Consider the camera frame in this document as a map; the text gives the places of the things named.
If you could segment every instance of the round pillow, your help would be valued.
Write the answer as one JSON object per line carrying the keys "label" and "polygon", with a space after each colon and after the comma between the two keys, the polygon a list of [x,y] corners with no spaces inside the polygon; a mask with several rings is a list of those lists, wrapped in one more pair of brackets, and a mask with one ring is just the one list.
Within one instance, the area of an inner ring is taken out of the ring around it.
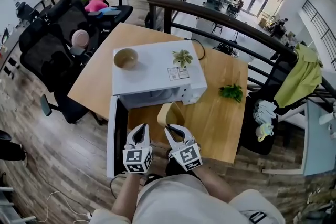
{"label": "round pillow", "polygon": [[73,46],[85,49],[89,44],[89,40],[90,37],[88,32],[84,30],[77,30],[72,36],[71,43]]}

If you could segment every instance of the microwave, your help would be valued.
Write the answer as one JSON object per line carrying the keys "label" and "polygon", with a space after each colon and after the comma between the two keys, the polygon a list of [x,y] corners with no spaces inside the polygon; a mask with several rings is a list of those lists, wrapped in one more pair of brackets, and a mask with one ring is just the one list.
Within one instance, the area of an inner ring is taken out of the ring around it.
{"label": "microwave", "polygon": [[[107,139],[107,177],[124,170],[122,150],[128,133],[128,111],[133,108],[182,101],[196,103],[207,83],[190,40],[126,47],[135,50],[138,62],[132,69],[113,64],[112,97]],[[124,48],[115,49],[116,53]],[[173,51],[187,50],[193,57],[181,68],[173,64]]]}

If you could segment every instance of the lime green jacket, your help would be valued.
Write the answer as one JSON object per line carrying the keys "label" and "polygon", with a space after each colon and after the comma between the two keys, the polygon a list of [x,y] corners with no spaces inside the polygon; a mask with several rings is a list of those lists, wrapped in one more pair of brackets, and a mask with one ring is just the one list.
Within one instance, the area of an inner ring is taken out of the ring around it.
{"label": "lime green jacket", "polygon": [[274,97],[280,108],[310,95],[322,83],[321,68],[316,53],[302,44],[297,44],[296,52],[298,62]]}

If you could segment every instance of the wooden handrail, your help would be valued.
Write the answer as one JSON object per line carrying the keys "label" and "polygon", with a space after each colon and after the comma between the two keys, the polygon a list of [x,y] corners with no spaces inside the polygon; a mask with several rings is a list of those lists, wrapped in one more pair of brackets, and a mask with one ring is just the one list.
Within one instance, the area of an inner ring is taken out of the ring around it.
{"label": "wooden handrail", "polygon": [[219,25],[226,26],[262,43],[263,45],[284,56],[287,56],[292,61],[296,60],[296,54],[279,41],[271,38],[270,36],[259,31],[258,29],[249,26],[248,24],[245,24],[240,20],[229,17],[223,13],[217,12],[209,8],[205,8],[203,6],[198,6],[192,3],[177,0],[148,0],[148,2],[150,3],[150,5],[187,13],[199,18],[203,18],[205,20],[209,20]]}

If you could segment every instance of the cable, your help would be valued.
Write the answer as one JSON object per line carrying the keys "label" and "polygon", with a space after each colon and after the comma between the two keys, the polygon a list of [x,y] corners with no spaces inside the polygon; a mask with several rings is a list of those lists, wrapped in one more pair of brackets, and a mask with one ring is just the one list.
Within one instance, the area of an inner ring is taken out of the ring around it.
{"label": "cable", "polygon": [[70,208],[70,210],[71,210],[72,212],[74,212],[74,213],[77,214],[77,215],[83,215],[83,216],[88,217],[87,214],[82,214],[82,213],[77,213],[77,212],[75,212],[75,211],[71,208],[71,206],[69,205],[69,203],[68,203],[68,201],[66,200],[66,198],[64,197],[64,194],[63,194],[62,192],[60,192],[60,191],[55,191],[55,192],[53,192],[53,193],[50,193],[50,195],[49,195],[49,197],[48,197],[48,199],[47,199],[47,218],[46,218],[46,220],[44,220],[44,221],[37,221],[37,220],[36,220],[36,222],[46,222],[46,221],[48,220],[48,217],[49,217],[48,200],[49,200],[49,199],[51,198],[51,196],[52,196],[53,194],[55,194],[55,193],[61,193],[61,194],[62,194],[63,199],[65,200],[65,202],[67,203],[67,205],[69,206],[69,208]]}
{"label": "cable", "polygon": [[112,182],[115,180],[115,179],[117,179],[117,178],[126,178],[126,176],[116,176],[115,178],[113,178],[112,180],[111,180],[111,182],[110,182],[110,190],[111,190],[111,193],[112,193],[112,196],[116,199],[117,197],[116,197],[116,195],[114,194],[114,192],[113,192],[113,190],[112,190]]}
{"label": "cable", "polygon": [[72,224],[75,224],[76,222],[80,222],[80,221],[90,223],[90,222],[87,221],[87,220],[76,220],[76,221],[74,221]]}
{"label": "cable", "polygon": [[200,43],[200,42],[199,42],[197,39],[195,39],[195,38],[185,38],[184,40],[193,40],[193,41],[196,41],[197,43],[199,43],[200,46],[201,46],[202,49],[203,49],[203,56],[200,57],[198,60],[201,61],[202,59],[204,59],[204,57],[205,57],[205,48],[204,48],[204,46],[202,45],[202,43]]}
{"label": "cable", "polygon": [[70,198],[69,196],[67,196],[66,194],[64,194],[63,192],[61,192],[58,188],[54,187],[52,184],[50,184],[48,181],[45,180],[45,178],[43,177],[43,175],[40,173],[40,171],[37,169],[37,172],[39,173],[40,177],[44,180],[45,183],[47,183],[50,187],[54,188],[55,190],[59,191],[60,193],[62,193],[65,197],[67,197],[68,199],[74,201],[75,203],[77,203],[78,205],[80,205],[81,207],[83,207],[88,213],[90,213],[90,215],[92,216],[92,213],[90,212],[89,209],[87,209],[84,205],[82,205],[80,202]]}

